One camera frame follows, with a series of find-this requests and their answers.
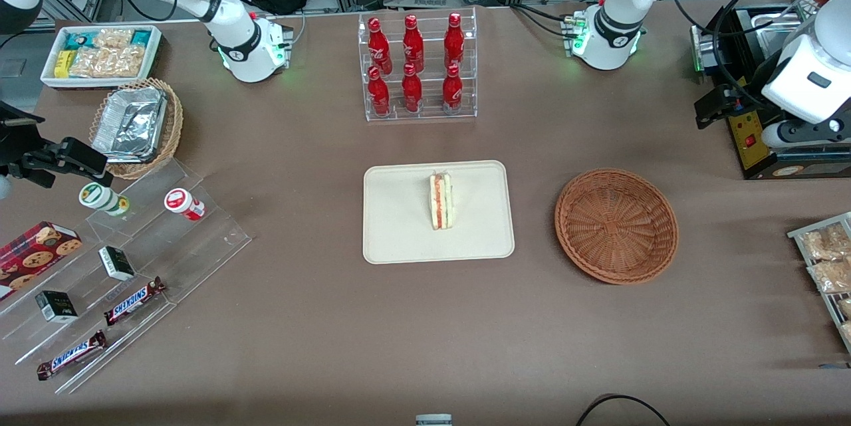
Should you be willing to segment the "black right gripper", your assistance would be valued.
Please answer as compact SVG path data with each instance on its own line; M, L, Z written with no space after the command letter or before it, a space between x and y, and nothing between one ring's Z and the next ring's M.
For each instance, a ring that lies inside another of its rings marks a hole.
M25 154L36 152L49 154L54 172L79 175L91 181L110 181L107 157L82 140L67 136L53 144L42 138L37 126L45 122L45 118L1 102L1 121L1 166L8 168L12 177L52 189L55 175L50 171L18 165Z

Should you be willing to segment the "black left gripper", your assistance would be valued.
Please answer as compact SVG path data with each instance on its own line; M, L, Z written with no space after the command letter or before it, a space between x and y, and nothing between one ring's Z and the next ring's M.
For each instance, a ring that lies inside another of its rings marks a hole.
M774 57L761 47L721 48L721 84L694 102L694 120L704 130L718 120L756 110L772 111L774 104L762 89Z

